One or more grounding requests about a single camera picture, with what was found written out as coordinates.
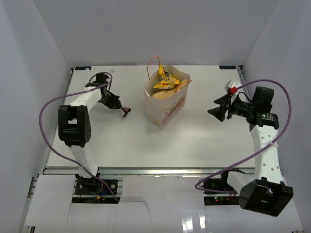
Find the large brown chips bag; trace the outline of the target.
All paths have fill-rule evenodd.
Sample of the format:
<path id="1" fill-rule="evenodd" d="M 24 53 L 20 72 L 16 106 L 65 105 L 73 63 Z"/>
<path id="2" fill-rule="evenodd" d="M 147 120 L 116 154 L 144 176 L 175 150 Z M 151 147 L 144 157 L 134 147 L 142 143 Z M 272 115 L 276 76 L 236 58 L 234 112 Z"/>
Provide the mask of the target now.
<path id="1" fill-rule="evenodd" d="M 153 94 L 153 98 L 154 99 L 159 99 L 159 100 L 164 100 L 167 99 L 171 96 L 173 96 L 174 94 L 176 94 L 178 91 L 180 91 L 181 89 L 183 89 L 184 87 L 186 87 L 187 85 L 189 85 L 191 82 L 191 80 L 187 80 L 184 79 L 181 84 L 178 84 L 176 87 L 174 87 L 173 89 L 170 90 L 161 90 L 155 94 Z"/>

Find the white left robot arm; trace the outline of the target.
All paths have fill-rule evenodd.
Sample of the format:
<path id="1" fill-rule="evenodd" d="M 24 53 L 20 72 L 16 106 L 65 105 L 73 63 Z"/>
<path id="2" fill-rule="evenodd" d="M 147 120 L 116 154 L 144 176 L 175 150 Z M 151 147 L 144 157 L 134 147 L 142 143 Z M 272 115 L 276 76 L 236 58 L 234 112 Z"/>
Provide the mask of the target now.
<path id="1" fill-rule="evenodd" d="M 79 167 L 79 176 L 89 178 L 86 188 L 93 194 L 102 190 L 103 182 L 98 179 L 99 168 L 91 155 L 88 142 L 91 140 L 92 129 L 90 110 L 101 103 L 111 110 L 121 110 L 120 97 L 110 92 L 112 75 L 100 72 L 92 76 L 84 91 L 76 93 L 77 98 L 58 109 L 58 136 L 71 150 L 74 158 L 70 161 Z"/>

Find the brown chocolate bar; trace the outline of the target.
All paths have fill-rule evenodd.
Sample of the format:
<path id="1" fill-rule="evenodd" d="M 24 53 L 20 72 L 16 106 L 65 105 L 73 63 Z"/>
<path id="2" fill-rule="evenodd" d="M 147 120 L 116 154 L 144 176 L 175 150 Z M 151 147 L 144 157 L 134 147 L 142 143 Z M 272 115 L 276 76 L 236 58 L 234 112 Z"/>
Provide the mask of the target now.
<path id="1" fill-rule="evenodd" d="M 126 117 L 131 112 L 131 108 L 121 107 L 120 111 L 121 111 L 122 117 Z"/>

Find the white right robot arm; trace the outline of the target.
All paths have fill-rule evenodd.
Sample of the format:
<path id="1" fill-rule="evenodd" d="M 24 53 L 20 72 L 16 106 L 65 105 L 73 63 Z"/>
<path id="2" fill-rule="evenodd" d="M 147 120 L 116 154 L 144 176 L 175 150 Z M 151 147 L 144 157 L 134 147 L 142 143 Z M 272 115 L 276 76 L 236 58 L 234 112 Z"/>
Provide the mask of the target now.
<path id="1" fill-rule="evenodd" d="M 274 90 L 256 87 L 253 98 L 247 102 L 239 97 L 237 87 L 227 88 L 227 94 L 215 100 L 218 108 L 208 113 L 218 120 L 233 115 L 244 117 L 249 123 L 255 156 L 255 175 L 251 179 L 243 171 L 231 168 L 221 173 L 219 187 L 224 193 L 235 191 L 244 210 L 277 217 L 293 198 L 293 188 L 285 184 L 278 160 L 277 143 L 279 121 L 271 113 Z"/>

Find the cream paper bag orange handles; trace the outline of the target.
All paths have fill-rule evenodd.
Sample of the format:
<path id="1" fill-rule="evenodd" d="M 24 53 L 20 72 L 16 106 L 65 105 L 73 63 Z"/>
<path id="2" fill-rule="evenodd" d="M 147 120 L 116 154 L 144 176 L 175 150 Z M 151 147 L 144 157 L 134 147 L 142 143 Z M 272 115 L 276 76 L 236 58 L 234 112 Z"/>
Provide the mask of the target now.
<path id="1" fill-rule="evenodd" d="M 144 88 L 145 112 L 147 119 L 163 130 L 185 105 L 189 85 L 167 99 L 154 99 L 152 97 L 153 94 L 161 91 L 161 89 L 153 87 L 157 82 L 162 80 L 158 72 L 159 65 L 162 63 L 159 56 L 152 58 L 158 59 L 158 68 L 154 74 L 147 73 L 148 81 Z M 191 80 L 189 74 L 179 71 L 172 65 L 166 65 L 164 68 L 172 75 L 171 78 L 179 79 L 180 84 L 184 79 Z"/>

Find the yellow snack packet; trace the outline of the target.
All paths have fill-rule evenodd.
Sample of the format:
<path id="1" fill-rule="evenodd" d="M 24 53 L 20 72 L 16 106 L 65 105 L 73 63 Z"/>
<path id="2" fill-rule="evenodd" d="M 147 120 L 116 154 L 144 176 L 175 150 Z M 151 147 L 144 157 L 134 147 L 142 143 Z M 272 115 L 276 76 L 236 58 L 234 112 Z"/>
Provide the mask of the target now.
<path id="1" fill-rule="evenodd" d="M 157 82 L 153 88 L 161 89 L 161 90 L 170 90 L 179 84 L 180 82 L 179 82 L 179 79 L 177 78 L 165 78 Z"/>
<path id="2" fill-rule="evenodd" d="M 172 75 L 167 72 L 162 64 L 159 65 L 158 72 L 163 80 L 170 78 Z"/>

